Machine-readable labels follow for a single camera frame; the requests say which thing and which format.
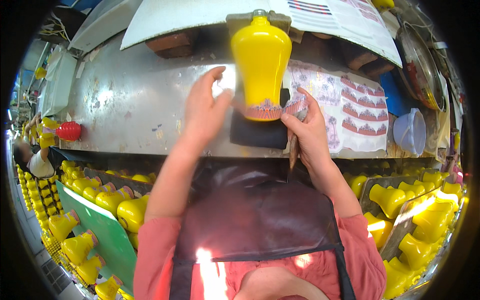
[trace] worker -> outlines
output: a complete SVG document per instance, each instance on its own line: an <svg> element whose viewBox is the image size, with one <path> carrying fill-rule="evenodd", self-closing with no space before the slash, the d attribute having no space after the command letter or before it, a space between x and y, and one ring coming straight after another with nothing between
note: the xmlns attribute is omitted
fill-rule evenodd
<svg viewBox="0 0 480 300"><path fill-rule="evenodd" d="M210 176L212 188L191 199L197 160L232 99L231 90L212 97L224 70L204 74L186 99L184 131L139 230L135 299L381 299L385 267L357 198L330 158L320 108L305 90L298 89L309 103L305 120L288 114L281 120L298 136L315 188L246 170L242 162L223 170L223 179Z"/></svg>
<svg viewBox="0 0 480 300"><path fill-rule="evenodd" d="M54 176L66 158L53 147L40 149L39 145L32 145L29 132L34 124L40 126L40 119L38 113L25 125L23 139L17 139L13 146L13 159L23 172L42 179Z"/></svg>

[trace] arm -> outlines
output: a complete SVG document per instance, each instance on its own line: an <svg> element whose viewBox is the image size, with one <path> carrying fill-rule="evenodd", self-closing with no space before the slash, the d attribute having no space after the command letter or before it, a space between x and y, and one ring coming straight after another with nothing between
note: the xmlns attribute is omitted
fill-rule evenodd
<svg viewBox="0 0 480 300"><path fill-rule="evenodd" d="M153 186L145 212L145 223L159 217L180 217L198 157L223 125L232 91L225 90L214 101L212 84L225 67L211 69L192 87L185 103L185 130L168 155Z"/></svg>
<svg viewBox="0 0 480 300"><path fill-rule="evenodd" d="M294 132L300 143L300 158L307 167L315 188L334 202L339 217L362 214L357 197L352 192L342 173L330 158L325 120L317 101L304 89L298 91L307 97L308 114L303 122L284 114L282 122L288 128L288 136Z"/></svg>

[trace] apron strap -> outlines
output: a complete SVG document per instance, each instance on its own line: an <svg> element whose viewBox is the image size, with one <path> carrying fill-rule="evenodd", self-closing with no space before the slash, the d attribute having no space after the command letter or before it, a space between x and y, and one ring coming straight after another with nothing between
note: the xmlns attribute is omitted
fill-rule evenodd
<svg viewBox="0 0 480 300"><path fill-rule="evenodd" d="M347 273L343 249L343 247L335 248L336 268L338 269L338 281L340 283L340 299L356 300L355 292L353 291L353 286Z"/></svg>
<svg viewBox="0 0 480 300"><path fill-rule="evenodd" d="M190 300L193 265L193 263L181 261L177 257L173 257L173 271L169 299Z"/></svg>

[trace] plastic bucket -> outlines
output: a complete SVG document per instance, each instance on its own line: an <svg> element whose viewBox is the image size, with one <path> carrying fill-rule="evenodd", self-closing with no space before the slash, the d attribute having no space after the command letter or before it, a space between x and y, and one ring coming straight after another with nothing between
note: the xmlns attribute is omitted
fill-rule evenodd
<svg viewBox="0 0 480 300"><path fill-rule="evenodd" d="M418 108L412 108L409 114L398 117L393 123L395 143L414 157L423 153L426 138L425 120Z"/></svg>

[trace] left hand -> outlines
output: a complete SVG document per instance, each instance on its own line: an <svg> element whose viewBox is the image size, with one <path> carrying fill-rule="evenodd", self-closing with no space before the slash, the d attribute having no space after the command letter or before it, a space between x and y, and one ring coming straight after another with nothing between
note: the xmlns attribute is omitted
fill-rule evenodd
<svg viewBox="0 0 480 300"><path fill-rule="evenodd" d="M205 73L193 85L185 101L185 130L182 138L202 151L223 126L225 113L233 98L231 89L224 90L214 100L212 85L222 77L225 67L216 67Z"/></svg>

